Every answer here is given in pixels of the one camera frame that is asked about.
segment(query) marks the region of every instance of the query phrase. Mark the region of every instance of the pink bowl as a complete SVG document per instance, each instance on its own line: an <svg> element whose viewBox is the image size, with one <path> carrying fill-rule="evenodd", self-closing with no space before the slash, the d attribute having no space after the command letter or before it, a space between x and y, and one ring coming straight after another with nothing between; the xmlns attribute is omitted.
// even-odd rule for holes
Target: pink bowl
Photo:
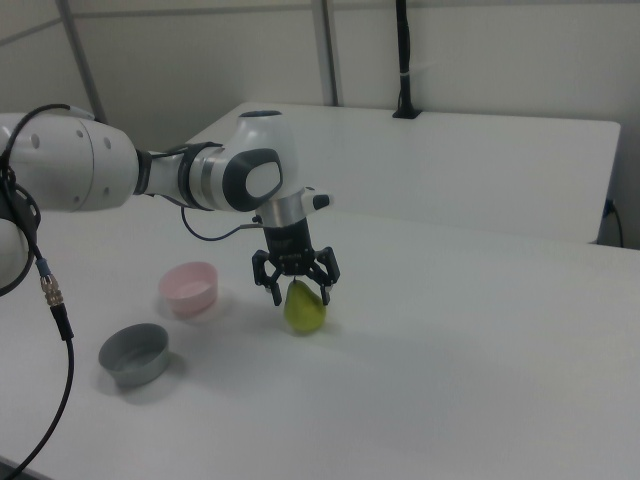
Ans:
<svg viewBox="0 0 640 480"><path fill-rule="evenodd" d="M183 263L164 274L158 289L173 313L188 317L216 301L218 272L206 262Z"/></svg>

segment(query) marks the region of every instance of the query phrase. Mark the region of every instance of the gray bowl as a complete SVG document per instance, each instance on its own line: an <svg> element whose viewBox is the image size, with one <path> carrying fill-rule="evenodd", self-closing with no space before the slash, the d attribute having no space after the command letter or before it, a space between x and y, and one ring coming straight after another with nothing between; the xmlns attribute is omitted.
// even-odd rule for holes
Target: gray bowl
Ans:
<svg viewBox="0 0 640 480"><path fill-rule="evenodd" d="M153 323L132 325L104 342L98 361L121 387L144 385L169 365L169 335Z"/></svg>

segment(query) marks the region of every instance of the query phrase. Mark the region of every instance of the white wall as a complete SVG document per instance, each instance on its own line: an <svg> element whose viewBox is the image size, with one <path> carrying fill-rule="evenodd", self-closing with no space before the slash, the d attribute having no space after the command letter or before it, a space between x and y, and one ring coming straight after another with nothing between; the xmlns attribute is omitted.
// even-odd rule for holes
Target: white wall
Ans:
<svg viewBox="0 0 640 480"><path fill-rule="evenodd" d="M89 109L89 100L53 1L0 1L0 112L44 103Z"/></svg>
<svg viewBox="0 0 640 480"><path fill-rule="evenodd" d="M140 148L182 143L247 100L325 102L310 0L71 8L107 119Z"/></svg>
<svg viewBox="0 0 640 480"><path fill-rule="evenodd" d="M335 2L345 106L395 108L395 10L380 3ZM415 104L621 123L610 194L627 244L640 248L640 4L528 3L410 8ZM617 245L613 227L607 220L602 240Z"/></svg>

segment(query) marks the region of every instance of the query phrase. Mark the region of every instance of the black cable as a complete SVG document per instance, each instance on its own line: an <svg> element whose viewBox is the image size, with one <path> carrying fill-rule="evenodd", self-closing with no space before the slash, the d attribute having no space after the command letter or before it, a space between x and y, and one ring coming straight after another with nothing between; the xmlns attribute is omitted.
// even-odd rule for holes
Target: black cable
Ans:
<svg viewBox="0 0 640 480"><path fill-rule="evenodd" d="M20 131L24 128L24 126L36 115L45 112L47 110L54 109L64 109L71 110L72 107L70 105L62 104L62 103L54 103L49 105L44 105L42 107L38 107L35 110L27 113L22 119L18 122L16 127L13 129L7 144L5 145L5 149L0 155L0 194L4 197L5 202L9 208L9 212L13 217L13 221L18 227L18 229L22 232L27 243L29 245L29 257L27 260L27 264L25 265L23 271L20 273L20 276L11 282L9 285L0 289L0 296L8 293L10 290L13 290L26 276L27 272L31 267L31 263L33 262L33 258L36 257L38 260L36 264L38 265L38 270L41 275L41 284L42 289L47 298L47 302L49 303L51 314L53 315L54 320L58 326L58 330L60 331L60 336L62 340L67 344L67 355L68 355L68 369L67 369L67 381L65 383L64 392L62 394L62 399L60 400L60 405L58 406L58 410L56 411L55 416L53 417L53 421L49 425L49 428L45 432L44 436L40 440L40 442L36 445L33 451L27 456L27 458L18 465L13 472L9 474L4 480L12 480L18 475L22 473L22 471L31 463L31 461L40 453L42 448L46 445L46 443L51 438L54 430L56 429L60 418L62 417L62 413L64 412L65 407L67 406L67 402L69 400L69 394L71 393L71 385L73 383L73 372L75 368L75 359L73 353L73 343L71 339L73 338L73 332L71 331L71 326L69 325L69 319L67 317L67 311L62 302L62 294L57 289L57 282L55 281L55 277L51 275L49 267L47 265L47 261L42 257L42 253L38 248L36 243L36 238L32 234L31 230L27 228L25 225L25 220L22 218L22 215L18 211L13 197L13 193L21 194L27 202L30 213L33 214L34 220L36 222L36 226L40 223L40 209L36 204L33 197L27 192L24 188L16 183L15 173L10 167L9 161L11 159L11 152L13 150L13 146L20 134Z"/></svg>
<svg viewBox="0 0 640 480"><path fill-rule="evenodd" d="M234 233L240 231L240 230L248 230L251 228L263 228L262 225L256 225L253 223L245 223L244 225L239 225L236 228L234 228L233 230L231 230L230 232L225 233L224 235L220 236L220 237L203 237L202 235L198 234L197 232L195 232L193 230L193 228L191 228L191 226L189 225L189 222L187 221L187 216L185 215L184 212L184 207L180 207L180 215L182 216L182 223L184 224L184 226L186 227L187 230L189 230L189 233L191 235L193 235L194 237L196 237L199 240L203 240L205 242L217 242L220 240L224 240L227 237L230 237L231 235L233 235Z"/></svg>
<svg viewBox="0 0 640 480"><path fill-rule="evenodd" d="M24 237L27 240L27 243L29 244L29 252L32 253L36 257L36 259L38 260L41 259L42 253L40 252L40 249L38 248L38 245L36 244L35 239L29 233L28 228L24 224L24 220L16 210L16 206L13 204L13 200L11 198L11 192L9 191L9 180L7 180L7 178L3 176L0 179L0 183L1 183L0 190L2 190L2 196L4 197L4 200L7 203L7 206L9 207L9 211L11 212L11 216L13 217L13 220L16 226L22 231L22 234L24 235Z"/></svg>
<svg viewBox="0 0 640 480"><path fill-rule="evenodd" d="M25 458L24 462L18 465L13 472L9 474L8 477L4 478L4 480L13 480L18 475L22 473L22 471L31 463L31 461L40 453L40 450L45 446L53 431L56 429L58 422L60 421L60 417L62 417L62 412L64 412L65 407L67 406L67 401L69 400L69 394L71 393L71 384L73 383L73 371L75 368L75 359L73 354L73 343L71 339L66 340L67 344L67 356L69 358L68 368L67 368L67 382L64 386L64 393L62 394L62 400L60 400L60 405L58 406L58 411L56 412L55 417L53 417L53 421L51 425L49 425L48 430L40 440L40 443L36 445L36 448L29 454L27 458Z"/></svg>
<svg viewBox="0 0 640 480"><path fill-rule="evenodd" d="M16 143L16 138L18 138L18 134L24 128L24 126L36 115L39 115L42 112L46 112L47 110L71 110L71 106L65 103L51 103L49 105L43 105L42 107L38 107L35 110L31 110L27 113L16 125L16 128L13 129L7 144L4 147L4 152L0 155L0 168L6 169L9 167L9 157L11 156L11 150L13 150L13 144Z"/></svg>
<svg viewBox="0 0 640 480"><path fill-rule="evenodd" d="M624 248L624 237L622 235L622 221L620 220L620 214L615 204L611 204L611 213L616 216L616 222L618 223L618 236L620 238L620 248Z"/></svg>

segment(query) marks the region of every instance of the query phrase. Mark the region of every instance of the power cord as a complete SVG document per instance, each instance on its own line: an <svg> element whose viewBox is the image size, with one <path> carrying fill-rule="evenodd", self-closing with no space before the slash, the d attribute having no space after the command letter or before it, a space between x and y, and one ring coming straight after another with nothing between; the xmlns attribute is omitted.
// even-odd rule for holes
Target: power cord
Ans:
<svg viewBox="0 0 640 480"><path fill-rule="evenodd" d="M205 242L218 242L220 240L224 240L225 238L230 237L231 235L233 235L234 233L240 230L249 230L252 228L264 228L262 225L257 225L254 223L245 223L244 225L238 225L236 228L234 228L230 232L227 232L224 235L221 235L219 237L203 237L202 235L197 233L193 228L191 228L191 225L189 225L184 207L180 207L180 216L182 217L182 223L184 224L185 228L189 230L189 233L194 237L196 237L198 240L203 240Z"/></svg>
<svg viewBox="0 0 640 480"><path fill-rule="evenodd" d="M604 204L604 212L602 212L602 217L606 218L611 213L613 213L616 217L616 223L618 225L618 238L620 239L620 248L624 248L624 235L622 234L622 220L620 220L620 213L618 212L618 208L616 207L615 200L607 198Z"/></svg>
<svg viewBox="0 0 640 480"><path fill-rule="evenodd" d="M71 393L71 384L73 383L73 371L75 367L75 361L74 361L74 355L73 355L73 342L71 341L71 339L68 339L66 340L66 344L67 344L67 356L69 358L68 369L67 369L67 381L64 386L64 393L62 394L62 400L60 401L58 410L56 411L56 414L53 417L53 421L51 422L51 425L49 425L49 428L47 429L46 433L44 434L44 436L42 437L42 439L40 440L36 448L34 448L33 451L29 454L29 456L25 458L25 460L20 465L18 465L13 470L13 472L9 474L8 477L4 478L4 480L13 480L14 478L17 478L18 475L20 475L22 471L27 467L27 465L29 465L31 461L36 457L36 455L40 453L40 450L42 450L45 444L49 441L49 438L51 438L53 431L58 426L58 422L60 421L60 418L62 417L62 413L64 412L64 409L67 406L67 401L69 400L69 394Z"/></svg>
<svg viewBox="0 0 640 480"><path fill-rule="evenodd" d="M24 188L20 187L16 183L15 173L11 169L11 166L9 163L11 159L11 152L13 150L13 146L16 142L16 139L20 131L24 128L24 126L36 115L42 112L45 112L48 110L54 110L54 109L70 110L74 113L79 113L83 116L87 116L88 118L93 118L93 115L91 115L90 113L85 112L82 109L72 107L70 105L60 104L60 103L44 105L42 107L36 108L35 110L32 110L31 112L27 113L20 120L20 122L18 122L13 132L11 133L11 136L7 141L5 149L0 155L0 192L2 193L2 197L4 198L4 201L9 208L9 212L11 214L11 217L15 225L22 232L22 234L24 235L27 241L27 244L29 246L29 257L28 257L29 259L27 261L27 264L25 265L25 268L23 269L20 276L18 277L17 281L12 282L10 285L0 290L0 296L5 295L9 291L13 290L13 288L15 288L17 284L20 283L22 279L24 279L24 277L26 276L26 273L29 271L29 268L31 267L33 258L35 257L36 267L38 268L38 272L40 273L40 287L42 288L42 291L45 294L45 298L47 300L47 304L49 305L51 314L54 320L56 321L58 331L60 332L60 337L67 345L67 355L68 355L67 380L65 383L64 392L62 394L62 399L60 400L60 404L58 406L58 410L56 411L53 421L49 425L49 428L45 432L44 436L42 437L40 442L36 445L36 447L33 449L33 451L27 456L27 458L20 465L18 465L4 480L12 480L16 478L18 475L20 475L22 471L38 455L38 453L40 453L40 451L45 446L45 444L49 441L67 405L67 402L69 400L69 394L71 392L71 385L73 383L73 372L75 367L73 342L72 342L73 331L71 330L71 325L69 324L69 318L67 315L66 307L64 305L64 299L58 287L58 282L56 278L53 276L53 274L51 273L51 270L49 269L47 260L42 256L42 252L38 248L35 236L33 234L33 230L29 229L26 225L27 221L23 218L23 215L25 214L25 212L19 211L19 208L16 206L16 203L14 201L14 194L12 192L20 193L23 200L26 200L27 206L29 207L27 212L28 214L31 214L34 216L36 221L36 226L40 221L40 210L38 209L38 206L35 200L33 199L33 197L31 197L31 195L29 195L29 193Z"/></svg>

